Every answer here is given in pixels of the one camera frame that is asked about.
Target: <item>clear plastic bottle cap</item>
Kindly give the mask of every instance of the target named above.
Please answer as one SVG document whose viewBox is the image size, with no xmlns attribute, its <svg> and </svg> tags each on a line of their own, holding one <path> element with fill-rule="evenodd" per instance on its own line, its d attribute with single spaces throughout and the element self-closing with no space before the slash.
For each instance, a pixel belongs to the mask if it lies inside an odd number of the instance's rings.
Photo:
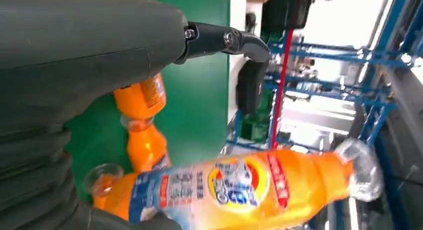
<svg viewBox="0 0 423 230">
<path fill-rule="evenodd" d="M 365 202 L 379 198 L 383 191 L 383 175 L 375 152 L 357 139 L 347 139 L 335 152 L 344 163 L 353 161 L 354 173 L 349 180 L 350 196 Z"/>
<path fill-rule="evenodd" d="M 117 164 L 107 163 L 97 166 L 85 177 L 84 191 L 92 196 L 103 197 L 122 179 L 123 173 L 122 167 Z"/>
</svg>

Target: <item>green table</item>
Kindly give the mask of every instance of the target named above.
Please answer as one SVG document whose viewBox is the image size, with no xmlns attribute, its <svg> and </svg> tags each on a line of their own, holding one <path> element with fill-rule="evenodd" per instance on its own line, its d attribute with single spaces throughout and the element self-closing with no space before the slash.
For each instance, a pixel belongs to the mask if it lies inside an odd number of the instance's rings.
<svg viewBox="0 0 423 230">
<path fill-rule="evenodd" d="M 188 20 L 229 25 L 229 0 L 158 0 L 180 8 Z M 157 128 L 168 140 L 174 166 L 214 158 L 227 136 L 228 56 L 216 54 L 170 65 L 163 70 L 167 104 L 156 116 Z M 65 149 L 80 194 L 86 173 L 115 162 L 131 171 L 126 155 L 127 133 L 112 95 L 103 96 L 66 125 L 72 140 Z"/>
</svg>

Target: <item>plastic bottle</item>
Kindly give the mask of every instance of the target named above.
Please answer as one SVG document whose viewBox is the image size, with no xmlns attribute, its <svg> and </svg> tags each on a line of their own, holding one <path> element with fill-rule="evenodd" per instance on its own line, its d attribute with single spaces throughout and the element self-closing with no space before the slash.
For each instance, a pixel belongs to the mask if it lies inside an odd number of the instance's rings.
<svg viewBox="0 0 423 230">
<path fill-rule="evenodd" d="M 162 75 L 113 91 L 119 111 L 131 119 L 148 119 L 166 105 Z"/>
<path fill-rule="evenodd" d="M 121 122 L 128 128 L 127 153 L 135 173 L 162 169 L 171 165 L 167 140 L 153 124 L 153 117 L 142 120 L 127 119 Z"/>
<path fill-rule="evenodd" d="M 154 116 L 166 104 L 162 76 L 114 91 L 116 104 L 128 129 L 127 152 L 135 173 L 171 165 L 166 138 L 156 129 Z"/>
<path fill-rule="evenodd" d="M 370 148 L 347 140 L 323 155 L 273 150 L 128 174 L 107 189 L 103 209 L 131 223 L 161 211 L 187 230 L 282 229 L 335 200 L 378 198 L 382 175 Z"/>
</svg>

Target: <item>bottle label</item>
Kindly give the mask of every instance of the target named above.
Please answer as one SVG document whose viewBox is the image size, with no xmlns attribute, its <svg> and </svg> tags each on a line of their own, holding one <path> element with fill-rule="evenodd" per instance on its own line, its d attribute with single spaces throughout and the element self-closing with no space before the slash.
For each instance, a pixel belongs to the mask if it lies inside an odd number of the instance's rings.
<svg viewBox="0 0 423 230">
<path fill-rule="evenodd" d="M 240 215 L 261 218 L 253 210 L 267 197 L 281 206 L 275 214 L 285 210 L 288 184 L 275 156 L 218 159 L 140 174 L 132 189 L 129 221 L 139 223 L 163 212 L 182 229 L 227 228 Z"/>
<path fill-rule="evenodd" d="M 164 94 L 162 80 L 159 75 L 145 80 L 140 84 L 140 86 L 141 90 L 143 91 L 144 99 L 149 108 L 156 105 Z"/>
<path fill-rule="evenodd" d="M 166 154 L 164 154 L 152 167 L 153 170 L 160 170 L 167 167 L 169 164 L 169 159 Z"/>
</svg>

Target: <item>bottle neck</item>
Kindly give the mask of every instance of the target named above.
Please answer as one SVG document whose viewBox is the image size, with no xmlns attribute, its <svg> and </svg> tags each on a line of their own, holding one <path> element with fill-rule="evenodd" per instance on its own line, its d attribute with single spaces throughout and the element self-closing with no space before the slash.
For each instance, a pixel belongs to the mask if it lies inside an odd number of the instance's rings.
<svg viewBox="0 0 423 230">
<path fill-rule="evenodd" d="M 349 178 L 353 173 L 352 162 L 343 164 L 335 153 L 316 156 L 315 160 L 326 187 L 327 202 L 331 203 L 348 197 Z"/>
<path fill-rule="evenodd" d="M 137 133 L 142 132 L 152 126 L 154 116 L 148 119 L 131 119 L 128 122 L 128 131 Z"/>
</svg>

